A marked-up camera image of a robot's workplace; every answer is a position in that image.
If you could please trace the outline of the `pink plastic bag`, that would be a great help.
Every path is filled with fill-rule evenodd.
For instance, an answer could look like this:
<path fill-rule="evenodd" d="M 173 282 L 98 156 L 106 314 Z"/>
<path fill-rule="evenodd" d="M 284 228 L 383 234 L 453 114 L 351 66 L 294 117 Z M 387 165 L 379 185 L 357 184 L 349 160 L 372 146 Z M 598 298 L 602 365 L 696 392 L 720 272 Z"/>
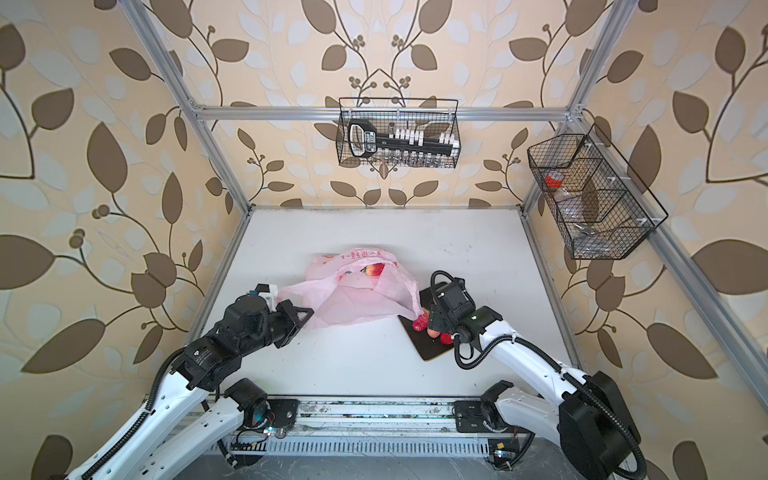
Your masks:
<path fill-rule="evenodd" d="M 305 279 L 279 289 L 278 299 L 314 311 L 307 327 L 320 329 L 423 313 L 414 276 L 390 252 L 358 247 L 313 259 Z"/>

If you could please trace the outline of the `red fake strawberry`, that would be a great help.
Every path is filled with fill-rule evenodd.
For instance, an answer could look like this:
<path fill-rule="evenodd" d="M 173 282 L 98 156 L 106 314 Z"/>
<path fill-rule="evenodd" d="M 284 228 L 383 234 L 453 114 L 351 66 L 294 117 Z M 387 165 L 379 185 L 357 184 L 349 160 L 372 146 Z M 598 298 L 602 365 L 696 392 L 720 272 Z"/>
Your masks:
<path fill-rule="evenodd" d="M 412 328 L 416 332 L 422 332 L 428 328 L 429 314 L 423 312 L 416 320 L 412 322 Z"/>

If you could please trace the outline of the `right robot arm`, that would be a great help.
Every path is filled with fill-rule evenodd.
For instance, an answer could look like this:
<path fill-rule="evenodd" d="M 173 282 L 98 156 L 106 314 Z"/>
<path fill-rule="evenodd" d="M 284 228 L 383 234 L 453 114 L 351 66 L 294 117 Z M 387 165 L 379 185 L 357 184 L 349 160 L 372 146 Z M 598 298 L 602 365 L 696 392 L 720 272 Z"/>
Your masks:
<path fill-rule="evenodd" d="M 610 376 L 587 374 L 553 358 L 501 314 L 477 306 L 460 277 L 437 270 L 428 292 L 429 327 L 451 338 L 460 369 L 473 370 L 493 357 L 534 390 L 528 394 L 509 381 L 489 388 L 481 399 L 487 429 L 519 427 L 530 438 L 558 445 L 586 479 L 647 477 L 639 430 Z"/>

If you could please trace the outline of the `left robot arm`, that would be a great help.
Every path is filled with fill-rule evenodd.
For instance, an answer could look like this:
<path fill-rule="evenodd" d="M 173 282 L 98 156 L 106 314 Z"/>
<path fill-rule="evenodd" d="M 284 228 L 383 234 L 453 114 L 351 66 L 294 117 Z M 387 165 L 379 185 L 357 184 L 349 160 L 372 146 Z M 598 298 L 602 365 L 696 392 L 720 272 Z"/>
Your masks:
<path fill-rule="evenodd" d="M 292 425 L 297 409 L 271 406 L 253 381 L 221 385 L 245 357 L 287 346 L 313 315 L 289 300 L 270 306 L 263 291 L 238 297 L 205 335 L 163 362 L 138 410 L 69 478 L 173 479 L 239 430 L 270 436 Z"/>

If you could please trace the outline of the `black square tray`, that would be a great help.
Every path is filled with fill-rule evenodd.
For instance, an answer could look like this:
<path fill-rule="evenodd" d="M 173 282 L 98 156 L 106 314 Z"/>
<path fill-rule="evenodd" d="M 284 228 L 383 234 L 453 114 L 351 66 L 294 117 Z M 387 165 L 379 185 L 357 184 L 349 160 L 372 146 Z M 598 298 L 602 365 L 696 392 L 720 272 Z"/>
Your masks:
<path fill-rule="evenodd" d="M 430 290 L 428 288 L 421 290 L 419 293 L 419 298 L 420 298 L 422 313 L 427 312 L 429 314 L 429 320 L 430 320 L 430 310 L 434 305 L 434 301 L 433 301 Z M 431 338 L 427 334 L 427 329 L 429 329 L 429 323 L 428 323 L 428 328 L 426 330 L 422 332 L 416 332 L 412 328 L 412 322 L 414 320 L 409 320 L 403 316 L 399 316 L 398 319 L 401 326 L 404 328 L 409 340 L 411 341 L 413 347 L 416 349 L 416 352 L 418 353 L 418 355 L 423 361 L 429 362 L 453 349 L 453 344 L 452 345 L 442 344 L 440 341 L 440 336 L 437 338 Z"/>

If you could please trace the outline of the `red capped plastic bottle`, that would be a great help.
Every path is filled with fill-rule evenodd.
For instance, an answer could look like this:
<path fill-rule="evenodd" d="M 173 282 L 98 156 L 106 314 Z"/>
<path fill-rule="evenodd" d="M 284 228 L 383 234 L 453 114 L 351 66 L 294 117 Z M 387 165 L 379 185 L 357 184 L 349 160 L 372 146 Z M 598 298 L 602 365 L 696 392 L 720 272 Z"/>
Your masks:
<path fill-rule="evenodd" d="M 550 170 L 544 177 L 546 191 L 555 202 L 562 202 L 572 198 L 572 194 L 565 187 L 565 175 L 561 171 Z"/>

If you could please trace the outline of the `black socket set holder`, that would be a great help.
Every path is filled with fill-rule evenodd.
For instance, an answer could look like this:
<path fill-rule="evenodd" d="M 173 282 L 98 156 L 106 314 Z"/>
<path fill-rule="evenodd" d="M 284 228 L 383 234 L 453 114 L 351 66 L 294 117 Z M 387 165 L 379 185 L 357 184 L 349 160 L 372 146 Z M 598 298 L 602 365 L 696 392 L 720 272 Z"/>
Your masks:
<path fill-rule="evenodd" d="M 379 133 L 372 122 L 362 119 L 350 121 L 346 142 L 352 155 L 358 158 L 454 158 L 461 150 L 460 141 L 444 132 L 437 140 L 428 138 L 426 130 L 402 129 L 394 125 Z"/>

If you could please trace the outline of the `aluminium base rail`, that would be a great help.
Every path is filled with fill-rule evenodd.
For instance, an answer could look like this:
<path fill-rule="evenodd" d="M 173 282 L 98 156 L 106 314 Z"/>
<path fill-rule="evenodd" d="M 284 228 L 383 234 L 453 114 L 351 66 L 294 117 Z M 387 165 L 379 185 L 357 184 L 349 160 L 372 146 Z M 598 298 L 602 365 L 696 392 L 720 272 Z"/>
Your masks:
<path fill-rule="evenodd" d="M 277 435 L 417 437 L 476 435 L 502 437 L 532 432 L 554 444 L 596 436 L 610 422 L 589 405 L 571 397 L 552 409 L 543 399 L 508 389 L 495 404 L 480 398 L 266 398 L 253 413 L 232 399 L 220 398 L 196 417 L 188 413 L 173 421 L 164 438 L 180 435 L 204 445 L 248 433 Z"/>

